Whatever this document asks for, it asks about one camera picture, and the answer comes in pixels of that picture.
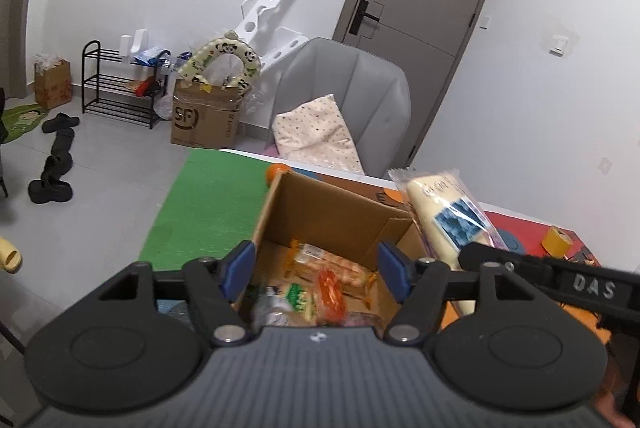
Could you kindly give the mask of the person's right hand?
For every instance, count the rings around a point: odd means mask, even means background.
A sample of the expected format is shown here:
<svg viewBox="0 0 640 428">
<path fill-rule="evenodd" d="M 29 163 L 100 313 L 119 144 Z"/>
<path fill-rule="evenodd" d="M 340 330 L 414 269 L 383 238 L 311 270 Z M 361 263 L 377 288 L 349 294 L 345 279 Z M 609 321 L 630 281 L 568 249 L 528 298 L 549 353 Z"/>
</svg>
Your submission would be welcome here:
<svg viewBox="0 0 640 428">
<path fill-rule="evenodd" d="M 636 426 L 631 419 L 616 408 L 615 398 L 610 390 L 601 389 L 592 405 L 614 428 L 634 428 Z"/>
</svg>

